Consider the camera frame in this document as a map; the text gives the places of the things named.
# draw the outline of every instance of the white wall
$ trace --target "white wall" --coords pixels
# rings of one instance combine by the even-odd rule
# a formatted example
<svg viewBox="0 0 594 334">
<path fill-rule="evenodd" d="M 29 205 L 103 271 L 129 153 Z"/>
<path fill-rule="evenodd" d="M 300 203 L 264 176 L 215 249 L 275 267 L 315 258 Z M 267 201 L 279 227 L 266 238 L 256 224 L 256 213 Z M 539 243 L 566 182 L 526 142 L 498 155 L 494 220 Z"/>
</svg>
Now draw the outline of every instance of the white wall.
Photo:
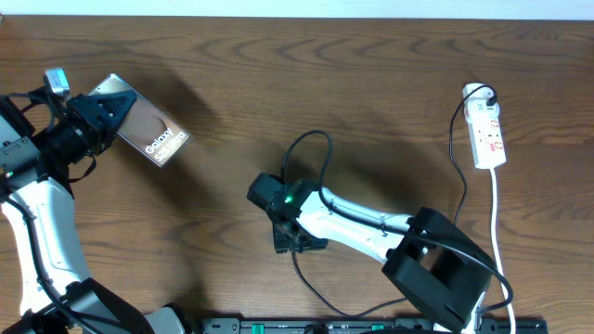
<svg viewBox="0 0 594 334">
<path fill-rule="evenodd" d="M 0 0 L 0 13 L 591 20 L 594 0 Z"/>
</svg>

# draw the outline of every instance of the electrical outlet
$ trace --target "electrical outlet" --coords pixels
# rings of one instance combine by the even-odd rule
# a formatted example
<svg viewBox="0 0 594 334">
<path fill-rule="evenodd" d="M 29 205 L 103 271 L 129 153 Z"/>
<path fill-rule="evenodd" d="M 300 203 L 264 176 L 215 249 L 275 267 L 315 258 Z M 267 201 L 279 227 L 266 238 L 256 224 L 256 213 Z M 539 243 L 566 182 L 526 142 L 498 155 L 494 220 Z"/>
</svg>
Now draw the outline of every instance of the electrical outlet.
<svg viewBox="0 0 594 334">
<path fill-rule="evenodd" d="M 471 83 L 464 87 L 464 97 L 481 83 Z M 464 117 L 468 122 L 471 136 L 472 156 L 474 166 L 479 169 L 495 168 L 506 161 L 503 137 L 499 123 L 499 105 L 487 106 L 486 100 L 494 92 L 483 88 L 469 96 L 464 106 Z"/>
</svg>

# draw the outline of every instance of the wire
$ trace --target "wire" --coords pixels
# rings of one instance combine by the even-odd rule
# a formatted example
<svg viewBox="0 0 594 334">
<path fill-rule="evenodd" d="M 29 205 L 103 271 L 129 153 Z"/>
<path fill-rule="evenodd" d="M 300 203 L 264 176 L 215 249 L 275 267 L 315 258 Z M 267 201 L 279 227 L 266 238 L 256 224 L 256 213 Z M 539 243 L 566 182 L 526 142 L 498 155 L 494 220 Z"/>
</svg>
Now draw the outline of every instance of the wire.
<svg viewBox="0 0 594 334">
<path fill-rule="evenodd" d="M 293 149 L 295 148 L 295 146 L 297 146 L 297 144 L 299 144 L 299 142 L 301 142 L 304 138 L 306 138 L 309 135 L 324 135 L 326 137 L 326 139 L 328 140 L 328 153 L 327 153 L 326 159 L 324 160 L 324 164 L 322 165 L 322 169 L 320 171 L 320 176 L 319 176 L 320 177 L 319 185 L 320 185 L 320 189 L 321 189 L 322 182 L 324 181 L 324 174 L 326 173 L 326 168 L 328 167 L 328 163 L 329 163 L 330 157 L 332 155 L 332 137 L 330 137 L 330 135 L 328 133 L 321 131 L 321 130 L 312 130 L 312 131 L 306 132 L 305 134 L 300 135 L 299 138 L 295 139 L 295 141 L 291 144 L 289 149 L 287 149 L 287 152 L 285 153 L 285 157 L 282 160 L 282 164 L 280 166 L 280 179 L 283 182 L 285 181 L 285 169 L 287 167 L 287 161 L 289 161 L 289 156 L 291 155 Z M 389 302 L 384 302 L 384 303 L 381 303 L 375 307 L 372 307 L 358 315 L 349 315 L 349 314 L 337 309 L 336 307 L 334 307 L 319 292 L 317 292 L 317 290 L 314 287 L 312 287 L 311 284 L 309 284 L 309 282 L 307 281 L 307 279 L 305 279 L 301 270 L 299 269 L 299 265 L 297 264 L 297 257 L 295 255 L 295 252 L 291 253 L 291 258 L 292 258 L 292 262 L 293 262 L 293 267 L 295 268 L 295 273 L 297 273 L 297 277 L 299 277 L 299 279 L 301 279 L 301 281 L 305 284 L 305 286 L 310 291 L 312 291 L 316 295 L 316 297 L 318 297 L 324 304 L 326 304 L 326 306 L 329 307 L 330 310 L 334 311 L 337 315 L 349 317 L 349 318 L 358 318 L 358 317 L 362 317 L 365 315 L 369 315 L 369 314 L 371 314 L 375 311 L 378 311 L 381 308 L 384 308 L 386 306 L 394 305 L 399 302 L 405 302 L 407 300 L 406 298 L 401 298 L 401 299 L 397 299 L 397 300 L 393 300 L 393 301 L 389 301 Z"/>
<path fill-rule="evenodd" d="M 449 159 L 450 159 L 450 161 L 452 161 L 454 168 L 456 168 L 456 171 L 458 171 L 458 174 L 460 175 L 460 178 L 462 179 L 462 183 L 464 184 L 464 192 L 462 193 L 462 199 L 460 199 L 460 204 L 458 205 L 458 209 L 456 210 L 456 215 L 454 216 L 454 225 L 458 223 L 458 218 L 460 216 L 460 212 L 462 211 L 462 207 L 464 206 L 464 202 L 466 201 L 466 195 L 468 195 L 468 183 L 466 182 L 466 177 L 464 177 L 464 173 L 458 167 L 458 164 L 456 163 L 456 160 L 454 159 L 454 150 L 453 150 L 453 147 L 454 147 L 454 121 L 456 120 L 456 116 L 458 115 L 458 112 L 464 105 L 464 102 L 466 102 L 466 100 L 469 97 L 471 97 L 474 93 L 476 93 L 477 91 L 479 91 L 483 88 L 491 89 L 493 91 L 494 95 L 492 97 L 490 97 L 489 100 L 497 101 L 497 91 L 488 84 L 482 84 L 479 87 L 472 90 L 470 93 L 468 93 L 464 98 L 462 98 L 462 100 L 460 101 L 460 104 L 458 104 L 458 107 L 456 108 L 456 111 L 454 111 L 454 115 L 452 115 L 452 120 L 449 122 Z"/>
<path fill-rule="evenodd" d="M 366 310 L 365 312 L 361 312 L 360 314 L 356 314 L 356 315 L 346 314 L 345 312 L 343 312 L 343 311 L 337 309 L 336 307 L 332 306 L 332 304 L 329 303 L 324 297 L 322 297 L 322 295 L 319 294 L 319 292 L 317 292 L 316 289 L 314 289 L 314 287 L 311 286 L 311 284 L 309 284 L 309 282 L 305 279 L 305 277 L 303 277 L 303 274 L 301 272 L 301 269 L 299 269 L 299 265 L 297 264 L 297 257 L 295 256 L 295 252 L 292 252 L 291 253 L 291 258 L 292 258 L 292 261 L 293 261 L 293 267 L 295 268 L 295 273 L 297 273 L 297 277 L 299 277 L 299 279 L 301 279 L 301 281 L 305 284 L 305 286 L 310 291 L 312 291 L 316 295 L 316 297 L 318 297 L 324 304 L 326 304 L 326 306 L 328 306 L 330 310 L 334 311 L 336 314 L 338 314 L 340 316 L 344 316 L 344 317 L 348 317 L 348 318 L 359 318 L 359 317 L 363 317 L 365 315 L 369 315 L 369 314 L 371 314 L 373 312 L 376 312 L 376 311 L 378 311 L 381 308 L 384 308 L 386 306 L 398 304 L 399 302 L 405 302 L 407 300 L 406 298 L 401 298 L 401 299 L 397 299 L 397 300 L 393 300 L 393 301 L 381 303 L 378 306 L 375 306 L 375 307 L 372 307 L 372 308 Z"/>
<path fill-rule="evenodd" d="M 474 91 L 470 92 L 469 93 L 469 96 L 471 94 L 473 94 L 474 92 L 476 92 L 476 90 L 481 89 L 481 88 L 482 88 L 482 86 L 479 87 L 479 88 L 477 88 L 477 89 L 475 89 Z M 379 230 L 385 231 L 385 232 L 395 233 L 395 234 L 398 234 L 398 235 L 403 236 L 403 237 L 412 238 L 412 239 L 415 239 L 417 241 L 421 241 L 423 243 L 427 243 L 427 244 L 430 244 L 430 245 L 433 245 L 433 246 L 441 247 L 444 250 L 453 251 L 457 255 L 465 258 L 468 261 L 471 261 L 471 262 L 477 264 L 478 266 L 480 266 L 484 270 L 488 271 L 491 275 L 495 276 L 499 280 L 499 282 L 501 282 L 501 284 L 503 286 L 505 286 L 505 288 L 507 289 L 507 291 L 509 293 L 509 296 L 503 302 L 498 302 L 496 304 L 493 304 L 493 305 L 490 305 L 490 306 L 486 306 L 486 307 L 480 307 L 478 309 L 478 312 L 479 313 L 484 314 L 486 312 L 493 311 L 493 310 L 499 309 L 501 307 L 505 307 L 505 306 L 507 306 L 508 304 L 511 303 L 511 301 L 513 300 L 513 289 L 511 288 L 510 282 L 503 275 L 501 275 L 497 270 L 493 269 L 490 265 L 488 265 L 488 264 L 486 264 L 486 263 L 484 263 L 484 262 L 476 259 L 474 256 L 470 255 L 469 253 L 467 253 L 465 251 L 462 251 L 462 250 L 459 250 L 459 249 L 457 249 L 455 247 L 449 246 L 449 245 L 447 245 L 447 244 L 445 244 L 443 242 L 433 240 L 432 238 L 427 238 L 427 237 L 424 237 L 424 236 L 421 236 L 421 235 L 417 235 L 415 233 L 411 233 L 411 232 L 408 232 L 408 231 L 400 230 L 400 229 L 393 228 L 393 227 L 386 226 L 386 225 L 375 225 L 373 223 L 367 222 L 367 221 L 365 221 L 363 219 L 360 219 L 358 217 L 355 217 L 353 215 L 350 215 L 350 214 L 348 214 L 346 212 L 341 212 L 340 210 L 338 210 L 337 208 L 335 208 L 331 203 L 329 203 L 326 200 L 326 198 L 324 197 L 324 194 L 323 194 L 323 191 L 322 191 L 322 189 L 323 189 L 323 181 L 324 181 L 324 173 L 326 172 L 326 168 L 328 167 L 329 160 L 331 158 L 331 153 L 332 153 L 332 138 L 330 137 L 329 134 L 327 134 L 327 133 L 325 133 L 323 131 L 320 131 L 320 130 L 313 130 L 313 131 L 310 131 L 308 133 L 305 133 L 305 134 L 301 135 L 299 138 L 297 138 L 297 140 L 295 140 L 295 142 L 289 147 L 289 150 L 287 150 L 287 153 L 285 154 L 285 158 L 283 159 L 283 164 L 281 166 L 281 175 L 282 176 L 284 176 L 284 169 L 286 167 L 286 163 L 287 163 L 288 157 L 291 154 L 291 151 L 293 150 L 293 148 L 295 147 L 295 145 L 297 145 L 297 143 L 299 143 L 302 139 L 304 139 L 308 135 L 313 135 L 313 134 L 321 134 L 321 135 L 324 135 L 328 139 L 328 155 L 326 156 L 326 160 L 324 161 L 324 164 L 322 165 L 322 169 L 321 169 L 320 176 L 319 176 L 318 191 L 317 191 L 317 193 L 318 193 L 319 198 L 322 201 L 322 203 L 331 212 L 336 212 L 340 216 L 342 216 L 342 217 L 344 217 L 346 219 L 352 220 L 352 221 L 354 221 L 356 223 L 360 223 L 362 225 L 373 227 L 373 228 L 376 228 L 376 229 L 379 229 Z"/>
<path fill-rule="evenodd" d="M 56 122 L 56 115 L 55 114 L 56 113 L 59 113 L 59 110 L 58 110 L 58 107 L 56 106 L 56 104 L 54 103 L 54 101 L 52 100 L 52 97 L 49 94 L 49 92 L 45 92 L 45 96 L 47 97 L 47 99 L 42 99 L 39 96 L 32 95 L 32 94 L 29 94 L 29 93 L 10 93 L 10 94 L 6 94 L 5 96 L 6 97 L 29 98 L 31 100 L 31 102 L 37 101 L 37 102 L 39 102 L 41 104 L 47 105 L 47 107 L 49 108 L 49 124 L 45 128 L 45 131 L 46 132 L 52 131 L 52 129 L 54 128 L 54 123 Z M 28 105 L 25 108 L 23 108 L 20 112 L 21 113 L 25 113 L 29 109 L 37 106 L 39 103 L 31 103 L 30 105 Z"/>
<path fill-rule="evenodd" d="M 91 152 L 90 150 L 87 151 L 84 154 L 86 157 L 91 158 L 93 161 L 91 162 L 91 164 L 89 165 L 89 167 L 86 169 L 86 171 L 84 172 L 83 176 L 81 177 L 76 177 L 76 178 L 72 178 L 72 179 L 68 179 L 69 183 L 76 183 L 81 181 L 82 179 L 86 178 L 88 175 L 90 175 L 95 168 L 97 167 L 97 160 L 95 159 L 95 155 L 93 154 L 93 152 Z"/>
<path fill-rule="evenodd" d="M 80 326 L 82 329 L 88 331 L 91 334 L 101 334 L 99 330 L 97 330 L 89 323 L 84 321 L 80 316 L 76 315 L 69 307 L 65 306 L 50 290 L 48 280 L 44 277 L 43 269 L 41 267 L 41 264 L 39 263 L 39 250 L 34 239 L 32 217 L 20 204 L 18 204 L 13 199 L 10 199 L 9 197 L 2 197 L 2 200 L 13 206 L 22 214 L 22 219 L 25 222 L 25 225 L 27 226 L 27 233 L 29 234 L 29 245 L 31 246 L 33 267 L 35 268 L 35 273 L 37 274 L 37 283 L 39 283 L 41 288 L 44 290 L 49 300 L 54 304 L 54 306 L 56 306 L 58 310 L 60 310 L 66 317 L 68 317 L 70 321 Z"/>
<path fill-rule="evenodd" d="M 493 209 L 491 211 L 491 243 L 493 244 L 493 254 L 495 256 L 497 270 L 502 276 L 504 276 L 503 265 L 501 264 L 501 256 L 499 254 L 499 246 L 497 244 L 497 177 L 495 175 L 494 168 L 490 168 L 489 171 L 491 172 L 491 188 L 493 189 Z M 508 290 L 503 285 L 501 285 L 501 289 L 503 290 L 503 297 L 507 299 L 509 295 Z M 507 307 L 508 313 L 510 314 L 510 334 L 515 334 L 516 317 L 513 312 L 511 302 L 508 304 Z"/>
</svg>

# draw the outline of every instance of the wood grain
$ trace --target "wood grain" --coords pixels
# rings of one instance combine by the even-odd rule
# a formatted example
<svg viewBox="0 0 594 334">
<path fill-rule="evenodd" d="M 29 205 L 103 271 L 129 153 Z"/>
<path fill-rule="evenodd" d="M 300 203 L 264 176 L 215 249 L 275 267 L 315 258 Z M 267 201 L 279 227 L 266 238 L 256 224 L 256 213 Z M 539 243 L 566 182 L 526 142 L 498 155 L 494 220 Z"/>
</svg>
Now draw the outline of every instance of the wood grain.
<svg viewBox="0 0 594 334">
<path fill-rule="evenodd" d="M 593 60 L 585 22 L 9 17 L 0 27 L 0 92 L 36 88 L 51 67 L 66 69 L 74 93 L 115 72 L 190 131 L 162 170 L 120 141 L 73 189 L 94 277 L 143 312 L 179 302 L 196 316 L 332 315 L 245 199 L 307 130 L 334 136 L 327 183 L 341 196 L 453 216 L 462 186 L 447 126 L 463 85 L 479 81 L 500 95 L 509 162 L 497 169 L 499 239 L 516 313 L 544 317 L 550 333 L 591 332 Z M 472 167 L 463 120 L 455 144 L 470 184 L 459 225 L 490 252 L 489 175 Z M 321 139 L 297 148 L 291 177 L 315 176 L 325 149 Z M 0 328 L 19 319 L 12 235 L 3 217 Z M 401 296 L 342 245 L 300 259 L 347 312 Z M 500 298 L 494 281 L 488 299 Z M 402 303 L 377 316 L 410 312 Z"/>
</svg>

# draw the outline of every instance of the black bracket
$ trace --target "black bracket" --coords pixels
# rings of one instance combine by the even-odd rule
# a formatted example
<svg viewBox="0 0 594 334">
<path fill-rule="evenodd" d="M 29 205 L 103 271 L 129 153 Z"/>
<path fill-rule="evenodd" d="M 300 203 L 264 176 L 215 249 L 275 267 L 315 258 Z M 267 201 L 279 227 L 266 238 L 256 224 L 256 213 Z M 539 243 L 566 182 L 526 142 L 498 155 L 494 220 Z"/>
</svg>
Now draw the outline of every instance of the black bracket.
<svg viewBox="0 0 594 334">
<path fill-rule="evenodd" d="M 299 180 L 288 186 L 268 173 L 260 173 L 253 181 L 247 197 L 270 218 L 277 253 L 319 251 L 328 246 L 327 239 L 310 235 L 296 222 L 301 214 L 299 208 L 316 189 L 317 184 L 311 180 Z"/>
<path fill-rule="evenodd" d="M 495 268 L 489 255 L 441 213 L 421 208 L 408 224 L 410 231 L 424 231 L 428 237 Z M 433 266 L 427 269 L 421 264 L 422 249 L 422 243 L 404 237 L 381 271 L 423 315 L 460 333 L 469 324 L 476 303 L 489 287 L 491 274 L 450 250 L 441 250 Z"/>
<path fill-rule="evenodd" d="M 69 121 L 83 132 L 91 151 L 99 155 L 111 146 L 118 128 L 135 102 L 136 93 L 126 91 L 101 96 L 78 95 L 66 106 L 80 119 L 71 118 Z"/>
<path fill-rule="evenodd" d="M 60 300 L 101 333 L 126 332 L 154 334 L 150 323 L 140 311 L 118 297 L 93 278 L 73 282 L 66 287 Z M 27 313 L 22 319 L 5 329 L 3 334 L 68 333 L 72 325 L 54 304 L 37 313 Z"/>
</svg>

